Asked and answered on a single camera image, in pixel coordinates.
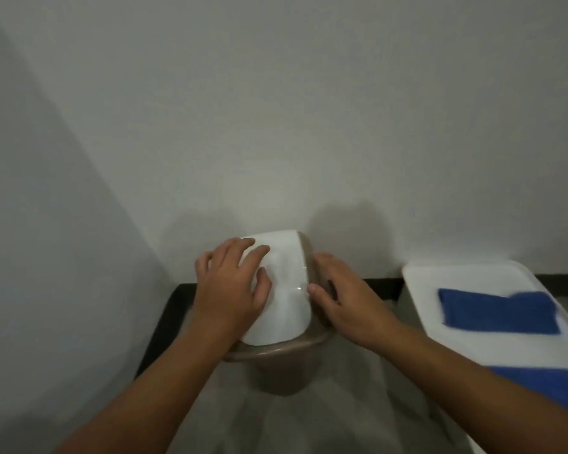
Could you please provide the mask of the brown plastic waste bin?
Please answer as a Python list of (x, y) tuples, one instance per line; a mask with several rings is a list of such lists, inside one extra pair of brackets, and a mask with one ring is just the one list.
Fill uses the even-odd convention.
[(324, 349), (334, 328), (311, 324), (292, 340), (267, 346), (237, 342), (226, 354), (226, 363), (242, 367), (250, 388), (277, 396), (294, 395), (315, 379), (323, 364)]

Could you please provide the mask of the blue cloth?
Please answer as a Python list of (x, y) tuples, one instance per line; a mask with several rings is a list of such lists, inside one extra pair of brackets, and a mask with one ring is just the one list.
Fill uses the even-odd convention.
[(568, 369), (510, 366), (489, 366), (489, 369), (568, 409)]
[(444, 324), (481, 333), (560, 335), (557, 305), (545, 292), (517, 292), (507, 297), (439, 289)]

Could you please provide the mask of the person's left forearm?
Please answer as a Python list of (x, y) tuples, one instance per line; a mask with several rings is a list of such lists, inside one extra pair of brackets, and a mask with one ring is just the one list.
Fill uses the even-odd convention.
[(165, 454), (245, 321), (193, 321), (125, 391), (73, 433), (56, 454)]

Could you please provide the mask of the person's right forearm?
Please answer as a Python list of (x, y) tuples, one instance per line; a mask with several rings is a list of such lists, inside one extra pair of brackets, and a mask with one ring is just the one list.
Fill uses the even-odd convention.
[(568, 454), (568, 409), (394, 321), (366, 343), (487, 454)]

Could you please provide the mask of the person's right hand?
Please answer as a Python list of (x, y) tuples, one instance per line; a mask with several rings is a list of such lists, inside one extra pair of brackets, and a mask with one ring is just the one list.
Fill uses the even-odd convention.
[(328, 293), (342, 306), (341, 323), (333, 327), (356, 345), (386, 357), (387, 334), (399, 323), (385, 302), (342, 260), (324, 252), (312, 258), (320, 275), (334, 287), (335, 295)]

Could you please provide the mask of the white plastic container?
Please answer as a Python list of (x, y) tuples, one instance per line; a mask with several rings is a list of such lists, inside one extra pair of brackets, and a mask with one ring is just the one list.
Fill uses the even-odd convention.
[[(468, 265), (406, 265), (395, 313), (404, 323), (484, 366), (568, 369), (568, 312), (527, 268), (515, 261)], [(509, 296), (543, 292), (555, 303), (559, 335), (469, 332), (444, 325), (438, 289)]]

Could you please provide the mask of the person's left hand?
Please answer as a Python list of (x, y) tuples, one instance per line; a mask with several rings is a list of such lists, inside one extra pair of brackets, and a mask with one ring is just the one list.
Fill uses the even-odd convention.
[(197, 290), (192, 307), (192, 326), (226, 351), (238, 342), (263, 310), (252, 304), (256, 273), (271, 248), (248, 248), (238, 267), (213, 267), (213, 251), (196, 261)]

